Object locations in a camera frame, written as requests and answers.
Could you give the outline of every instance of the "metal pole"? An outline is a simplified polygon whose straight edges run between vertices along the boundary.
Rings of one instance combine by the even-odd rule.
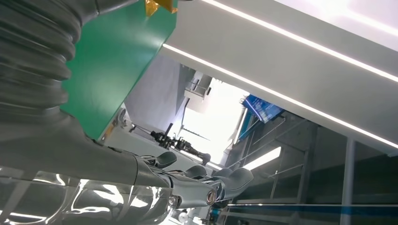
[[[294,128],[298,127],[300,124],[303,124],[304,122],[306,122],[307,120],[302,120],[298,123],[296,123],[295,125],[291,126],[290,128],[288,128],[287,130],[283,131],[280,135],[276,136],[274,139],[270,140],[269,142],[265,143],[264,145],[260,146],[258,149],[252,151],[249,155],[241,158],[240,160],[238,160],[237,162],[235,162],[234,164],[228,166],[228,168],[231,168],[232,166],[236,165],[237,163],[239,163],[240,161],[244,160],[245,158],[251,156],[252,154],[254,154],[255,152],[257,152],[258,150],[261,150],[263,147],[267,146],[268,144],[270,144],[271,142],[273,142],[275,139],[278,139],[279,137],[283,136],[284,134],[288,133],[289,131],[293,130]]]
[[[345,153],[345,168],[343,182],[343,199],[342,206],[351,206],[352,204],[352,187],[354,183],[354,164],[355,164],[355,141],[347,138],[347,147]],[[351,215],[341,214],[340,225],[350,225]]]
[[[271,196],[269,197],[270,199],[273,199],[273,198],[274,198],[276,185],[277,185],[278,179],[279,179],[279,172],[280,172],[280,170],[281,170],[281,168],[282,168],[282,162],[283,162],[284,156],[285,156],[285,150],[282,149],[281,161],[279,162],[278,170],[277,170],[276,173],[275,173],[276,176],[275,176],[275,179],[274,179],[274,184],[272,185]]]
[[[280,122],[278,125],[276,125],[274,128],[272,128],[272,130],[268,131],[266,134],[264,134],[261,138],[259,138],[258,140],[256,140],[253,144],[257,144],[259,141],[261,141],[264,137],[268,136],[268,134],[270,134],[272,131],[276,130],[280,125],[282,125],[283,123],[286,122],[286,118],[284,118],[282,120],[282,122]]]
[[[250,138],[249,147],[247,147],[247,150],[245,150],[245,151],[246,151],[246,156],[247,156],[247,154],[249,154],[249,152],[250,152],[250,147],[252,146],[252,141],[253,141],[253,137],[254,137],[254,134],[255,134],[255,133],[256,133],[256,130],[253,131],[252,137]],[[243,162],[241,163],[240,166],[244,166],[244,165],[245,165],[245,162],[246,162],[246,158],[243,160]]]

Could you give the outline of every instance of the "led light strip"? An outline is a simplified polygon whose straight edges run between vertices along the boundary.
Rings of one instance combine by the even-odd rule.
[[[334,122],[336,122],[336,123],[338,123],[338,124],[340,124],[340,125],[343,125],[343,126],[345,126],[345,127],[347,127],[347,128],[350,128],[350,129],[352,129],[352,130],[355,130],[355,131],[357,131],[357,132],[359,132],[359,133],[361,133],[361,134],[364,134],[364,135],[366,135],[366,136],[368,136],[368,137],[371,137],[371,138],[373,138],[373,139],[376,139],[376,140],[378,140],[378,141],[381,141],[381,142],[383,142],[383,143],[385,143],[385,144],[387,144],[387,145],[389,145],[389,146],[392,146],[392,147],[398,149],[398,144],[395,144],[395,143],[393,143],[393,142],[390,142],[390,141],[388,141],[388,140],[386,140],[386,139],[384,139],[384,138],[381,138],[381,137],[379,137],[379,136],[377,136],[377,135],[374,135],[374,134],[372,134],[372,133],[370,133],[370,132],[368,132],[368,131],[366,131],[366,130],[363,130],[363,129],[359,128],[359,127],[356,127],[356,126],[354,126],[354,125],[352,125],[352,124],[350,124],[350,123],[347,123],[347,122],[342,121],[342,120],[340,120],[340,119],[338,119],[338,118],[336,118],[336,117],[333,117],[333,116],[331,116],[331,115],[329,115],[329,114],[327,114],[327,113],[324,113],[324,112],[319,111],[319,110],[317,110],[317,109],[315,109],[315,108],[312,108],[312,107],[310,107],[310,106],[308,106],[308,105],[306,105],[306,104],[304,104],[304,103],[301,103],[301,102],[299,102],[299,101],[297,101],[297,100],[295,100],[295,99],[293,99],[293,98],[291,98],[291,97],[288,97],[288,96],[286,96],[286,95],[284,95],[284,94],[281,94],[281,93],[279,93],[279,92],[277,92],[277,91],[274,91],[274,90],[272,90],[272,89],[270,89],[270,88],[264,87],[264,86],[262,86],[262,85],[260,85],[260,84],[258,84],[258,83],[256,83],[256,82],[254,82],[254,81],[251,81],[251,80],[249,80],[249,79],[247,79],[247,78],[244,78],[244,77],[242,77],[242,76],[239,76],[239,75],[237,75],[237,74],[235,74],[235,73],[232,73],[232,72],[229,71],[229,70],[226,70],[226,69],[224,69],[224,68],[221,68],[221,67],[219,67],[219,66],[216,66],[216,65],[214,65],[214,64],[212,64],[212,63],[210,63],[210,62],[208,62],[208,61],[205,61],[205,60],[200,59],[200,58],[198,58],[198,57],[196,57],[196,56],[193,56],[193,55],[191,55],[191,54],[189,54],[189,53],[186,53],[186,52],[184,52],[184,51],[181,51],[181,50],[179,50],[179,49],[177,49],[177,48],[175,48],[175,47],[169,46],[168,44],[163,44],[163,47],[165,47],[165,48],[167,48],[167,49],[169,49],[169,50],[171,50],[171,51],[174,51],[174,52],[176,52],[176,53],[178,53],[178,54],[180,54],[180,55],[183,55],[183,56],[185,56],[185,57],[187,57],[187,58],[190,58],[190,59],[192,59],[192,60],[194,60],[194,61],[197,61],[197,62],[199,62],[199,63],[202,63],[202,64],[204,64],[204,65],[206,65],[206,66],[208,66],[208,67],[211,67],[211,68],[213,68],[213,69],[216,69],[216,70],[218,70],[218,71],[220,71],[220,72],[222,72],[222,73],[224,73],[224,74],[226,74],[226,75],[229,75],[229,76],[231,76],[231,77],[233,77],[233,78],[235,78],[235,79],[238,79],[238,80],[240,80],[240,81],[242,81],[242,82],[245,82],[245,83],[247,83],[247,84],[249,84],[249,85],[251,85],[251,86],[253,86],[253,87],[256,87],[256,88],[261,89],[261,90],[263,90],[263,91],[265,91],[265,92],[268,92],[268,93],[270,93],[270,94],[272,94],[272,95],[274,95],[274,96],[280,97],[280,98],[282,98],[282,99],[284,99],[284,100],[286,100],[286,101],[288,101],[288,102],[290,102],[290,103],[293,103],[293,104],[295,104],[295,105],[297,105],[297,106],[300,106],[300,107],[302,107],[302,108],[305,108],[305,109],[307,109],[307,110],[309,110],[309,111],[311,111],[311,112],[313,112],[313,113],[316,113],[316,114],[318,114],[318,115],[320,115],[320,116],[322,116],[322,117],[324,117],[324,118],[327,118],[327,119],[329,119],[329,120],[331,120],[331,121],[334,121]]]
[[[293,39],[293,40],[296,40],[296,41],[298,41],[298,42],[301,42],[301,43],[303,43],[303,44],[305,44],[305,45],[307,45],[307,46],[309,46],[309,47],[312,47],[312,48],[314,48],[314,49],[317,49],[317,50],[319,50],[319,51],[321,51],[321,52],[324,52],[324,53],[326,53],[326,54],[328,54],[328,55],[331,55],[331,56],[334,56],[334,57],[336,57],[336,58],[339,58],[339,59],[341,59],[341,60],[343,60],[343,61],[346,61],[346,62],[348,62],[348,63],[351,63],[351,64],[353,64],[353,65],[356,65],[356,66],[358,66],[358,67],[360,67],[360,68],[362,68],[362,69],[365,69],[365,70],[367,70],[367,71],[370,71],[370,72],[375,73],[375,74],[377,74],[377,75],[380,75],[380,76],[382,76],[382,77],[388,78],[388,79],[390,79],[390,80],[392,80],[392,81],[398,82],[398,77],[396,77],[396,76],[393,76],[393,75],[391,75],[391,74],[389,74],[389,73],[387,73],[387,72],[384,72],[384,71],[382,71],[382,70],[379,70],[379,69],[377,69],[377,68],[374,68],[374,67],[372,67],[372,66],[370,66],[370,65],[368,65],[368,64],[365,64],[365,63],[363,63],[363,62],[360,62],[360,61],[358,61],[358,60],[355,60],[355,59],[353,59],[353,58],[350,58],[350,57],[348,57],[348,56],[346,56],[346,55],[343,55],[343,54],[341,54],[341,53],[338,53],[338,52],[336,52],[336,51],[333,51],[333,50],[331,50],[331,49],[329,49],[329,48],[326,48],[326,47],[324,47],[324,46],[322,46],[322,45],[320,45],[320,44],[317,44],[317,43],[315,43],[315,42],[313,42],[313,41],[310,41],[310,40],[308,40],[308,39],[305,39],[305,38],[303,38],[303,37],[300,37],[300,36],[298,36],[298,35],[296,35],[296,34],[293,34],[293,33],[289,32],[289,31],[287,31],[287,30],[284,30],[284,29],[282,29],[282,28],[280,28],[280,27],[277,27],[277,26],[275,26],[275,25],[272,25],[272,24],[270,24],[270,23],[267,23],[267,22],[265,22],[265,21],[263,21],[263,20],[260,20],[260,19],[258,19],[258,18],[256,18],[256,17],[253,17],[253,16],[251,16],[251,15],[248,15],[248,14],[246,14],[246,13],[243,13],[243,12],[241,12],[241,11],[239,11],[239,10],[236,10],[236,9],[234,9],[234,8],[231,8],[231,7],[229,7],[229,6],[226,6],[226,5],[224,5],[224,4],[221,4],[221,3],[217,2],[217,1],[214,1],[214,0],[202,0],[202,1],[203,1],[203,2],[206,2],[206,3],[210,4],[210,5],[213,5],[213,6],[215,6],[215,7],[218,7],[218,8],[220,8],[220,9],[223,9],[223,10],[225,10],[225,11],[227,11],[227,12],[230,12],[230,13],[232,13],[232,14],[235,14],[235,15],[237,15],[237,16],[239,16],[239,17],[242,17],[242,18],[244,18],[244,19],[247,19],[247,20],[249,20],[249,21],[251,21],[251,22],[253,22],[253,23],[256,23],[256,24],[258,24],[258,25],[260,25],[260,26],[263,26],[263,27],[265,27],[265,28],[268,28],[268,29],[270,29],[270,30],[273,30],[273,31],[275,31],[275,32],[277,32],[277,33],[279,33],[279,34],[282,34],[282,35],[284,35],[284,36],[286,36],[286,37],[288,37],[288,38],[291,38],[291,39]]]

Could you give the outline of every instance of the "reflective metal surface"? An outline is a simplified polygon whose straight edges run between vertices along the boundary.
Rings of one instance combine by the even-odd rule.
[[[176,207],[171,188],[131,186],[38,172],[30,180],[0,167],[0,224],[161,223]]]

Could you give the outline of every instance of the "ceiling light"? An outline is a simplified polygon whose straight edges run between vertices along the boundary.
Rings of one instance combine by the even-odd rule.
[[[376,28],[378,30],[384,31],[384,32],[389,33],[391,35],[398,36],[398,30],[397,29],[395,29],[395,28],[393,28],[393,27],[391,27],[391,26],[389,26],[387,24],[384,24],[382,22],[379,22],[377,20],[374,20],[372,18],[369,18],[367,16],[361,15],[359,13],[356,13],[356,12],[353,12],[353,11],[350,11],[350,10],[347,10],[347,13],[344,14],[344,15],[349,17],[349,18],[351,18],[351,19],[354,19],[354,20],[356,20],[356,21],[358,21],[360,23],[364,23],[364,24],[366,24],[368,26],[371,26],[371,27]]]
[[[261,84],[258,84],[258,83],[256,83],[256,82],[251,81],[251,80],[249,80],[249,79],[247,79],[247,78],[244,78],[244,77],[242,77],[242,76],[240,76],[240,75],[237,75],[237,74],[235,74],[235,73],[232,73],[231,71],[226,70],[226,69],[224,69],[224,68],[221,68],[221,67],[219,67],[219,66],[216,66],[216,65],[214,65],[214,64],[212,64],[212,63],[210,63],[210,62],[208,62],[208,61],[206,61],[206,60],[200,59],[200,58],[198,58],[198,57],[196,57],[196,56],[193,56],[193,55],[191,55],[191,54],[189,54],[189,53],[186,53],[186,52],[184,52],[184,51],[181,51],[181,50],[179,50],[179,49],[177,49],[177,48],[175,48],[175,47],[169,46],[168,44],[163,44],[163,47],[165,47],[165,48],[167,48],[167,49],[170,49],[170,50],[172,50],[172,51],[174,51],[174,52],[176,52],[176,53],[178,53],[178,54],[181,54],[181,55],[183,55],[183,56],[185,56],[185,57],[187,57],[187,58],[190,58],[190,59],[192,59],[192,60],[194,60],[194,61],[197,61],[197,62],[199,62],[199,63],[202,63],[202,64],[204,64],[204,65],[206,65],[206,66],[208,66],[208,67],[211,67],[211,68],[213,68],[213,69],[215,69],[215,70],[218,70],[218,71],[220,71],[220,72],[222,72],[222,73],[224,73],[224,74],[226,74],[226,75],[229,75],[229,76],[231,76],[231,77],[233,77],[233,78],[235,78],[235,79],[238,79],[238,80],[240,80],[240,81],[242,81],[242,82],[245,82],[245,83],[247,83],[247,84],[249,84],[249,85],[251,85],[251,86],[253,86],[253,87],[256,87],[256,88],[258,88],[258,89],[260,89],[260,90],[263,90],[263,91],[265,91],[265,92],[268,92],[268,93],[271,94],[271,95],[280,97],[280,98],[282,98],[282,99],[284,99],[284,100],[286,100],[286,101],[288,101],[288,102],[290,102],[290,103],[293,103],[293,104],[295,104],[295,105],[297,105],[297,106],[300,106],[300,107],[302,107],[302,108],[305,108],[305,109],[307,109],[307,110],[309,110],[309,111],[311,111],[311,112],[313,112],[313,113],[315,113],[315,114],[318,114],[318,115],[320,115],[320,116],[322,116],[322,117],[324,117],[324,118],[327,118],[327,119],[329,119],[329,120],[331,120],[331,121],[334,121],[334,122],[336,122],[336,123],[338,123],[338,124],[340,124],[340,125],[343,125],[343,126],[349,128],[349,129],[355,130],[355,131],[357,131],[357,132],[359,132],[359,133],[361,133],[361,134],[363,134],[363,135],[366,135],[366,136],[368,136],[368,137],[371,137],[371,138],[376,139],[376,140],[378,140],[378,141],[380,141],[380,142],[383,142],[384,144],[387,144],[387,145],[389,145],[389,146],[392,146],[392,147],[398,149],[398,144],[395,144],[395,143],[393,143],[393,142],[390,142],[390,141],[388,141],[388,140],[386,140],[386,139],[384,139],[384,138],[381,138],[381,137],[379,137],[379,136],[377,136],[377,135],[374,135],[374,134],[372,134],[372,133],[370,133],[370,132],[368,132],[368,131],[366,131],[366,130],[363,130],[363,129],[361,129],[361,128],[359,128],[359,127],[356,127],[356,126],[354,126],[354,125],[352,125],[352,124],[350,124],[350,123],[347,123],[347,122],[345,122],[345,121],[342,121],[342,120],[340,120],[340,119],[338,119],[338,118],[336,118],[336,117],[334,117],[334,116],[331,116],[331,115],[329,115],[329,114],[327,114],[327,113],[324,113],[324,112],[322,112],[322,111],[319,111],[319,110],[317,110],[317,109],[315,109],[315,108],[312,108],[312,107],[310,107],[310,106],[308,106],[308,105],[306,105],[306,104],[304,104],[304,103],[301,103],[301,102],[299,102],[299,101],[297,101],[297,100],[295,100],[295,99],[293,99],[293,98],[291,98],[291,97],[288,97],[288,96],[286,96],[286,95],[284,95],[284,94],[281,94],[281,93],[279,93],[279,92],[277,92],[277,91],[274,91],[274,90],[272,90],[272,89],[270,89],[270,88],[267,88],[267,87],[265,87],[265,86],[262,86]]]
[[[277,32],[277,33],[279,33],[279,34],[282,34],[282,35],[284,35],[284,36],[286,36],[286,37],[288,37],[288,38],[291,38],[291,39],[293,39],[293,40],[296,40],[296,41],[298,41],[298,42],[301,42],[301,43],[303,43],[303,44],[305,44],[305,45],[307,45],[307,46],[309,46],[309,47],[311,47],[311,48],[317,49],[317,50],[319,50],[319,51],[321,51],[321,52],[324,52],[324,53],[326,53],[326,54],[328,54],[328,55],[334,56],[334,57],[336,57],[336,58],[338,58],[338,59],[341,59],[341,60],[346,61],[346,62],[348,62],[348,63],[351,63],[351,64],[353,64],[353,65],[356,65],[356,66],[358,66],[358,67],[360,67],[360,68],[362,68],[362,69],[365,69],[365,70],[367,70],[367,71],[370,71],[370,72],[375,73],[375,74],[377,74],[377,75],[380,75],[380,76],[382,76],[382,77],[385,77],[385,78],[388,78],[388,79],[393,80],[393,81],[395,81],[395,82],[398,82],[398,77],[396,77],[396,76],[393,76],[393,75],[391,75],[391,74],[389,74],[389,73],[386,73],[386,72],[384,72],[384,71],[382,71],[382,70],[379,70],[379,69],[377,69],[377,68],[374,68],[374,67],[372,67],[372,66],[370,66],[370,65],[368,65],[368,64],[365,64],[365,63],[363,63],[363,62],[360,62],[360,61],[358,61],[358,60],[355,60],[355,59],[353,59],[353,58],[350,58],[350,57],[348,57],[348,56],[346,56],[346,55],[343,55],[343,54],[341,54],[341,53],[339,53],[339,52],[333,51],[333,50],[331,50],[331,49],[329,49],[329,48],[326,48],[326,47],[324,47],[324,46],[322,46],[322,45],[320,45],[320,44],[317,44],[317,43],[315,43],[315,42],[313,42],[313,41],[310,41],[310,40],[308,40],[308,39],[305,39],[305,38],[303,38],[303,37],[301,37],[301,36],[299,36],[299,35],[293,34],[293,33],[289,32],[289,31],[287,31],[287,30],[284,30],[284,29],[282,29],[282,28],[280,28],[280,27],[277,27],[277,26],[272,25],[272,24],[270,24],[270,23],[268,23],[268,22],[265,22],[265,21],[263,21],[263,20],[260,20],[260,19],[254,17],[254,16],[248,15],[248,14],[246,14],[246,13],[243,13],[243,12],[241,12],[241,11],[239,11],[239,10],[236,10],[236,9],[234,9],[234,8],[231,8],[231,7],[229,7],[229,6],[226,6],[226,5],[224,5],[224,4],[221,4],[221,3],[217,2],[217,1],[214,1],[214,0],[202,0],[202,1],[204,1],[204,2],[206,2],[206,3],[208,3],[208,4],[210,4],[210,5],[213,5],[213,6],[215,6],[215,7],[218,7],[218,8],[220,8],[220,9],[223,9],[223,10],[225,10],[225,11],[227,11],[227,12],[230,12],[230,13],[232,13],[232,14],[235,14],[235,15],[237,15],[237,16],[239,16],[239,17],[242,17],[242,18],[244,18],[244,19],[247,19],[247,20],[249,20],[249,21],[251,21],[251,22],[253,22],[253,23],[256,23],[256,24],[258,24],[258,25],[260,25],[260,26],[263,26],[263,27],[265,27],[265,28],[268,28],[268,29],[270,29],[270,30],[273,30],[273,31],[275,31],[275,32]]]
[[[281,154],[281,149],[282,149],[281,147],[278,147],[278,148],[268,152],[267,154],[255,159],[254,161],[244,165],[243,168],[252,170],[254,168],[257,168],[257,167],[273,160],[273,159],[276,159]]]

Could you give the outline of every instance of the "blue stripe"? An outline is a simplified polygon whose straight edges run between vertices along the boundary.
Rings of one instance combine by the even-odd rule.
[[[398,217],[398,207],[394,206],[237,205],[230,207],[234,209],[286,210],[361,216]]]

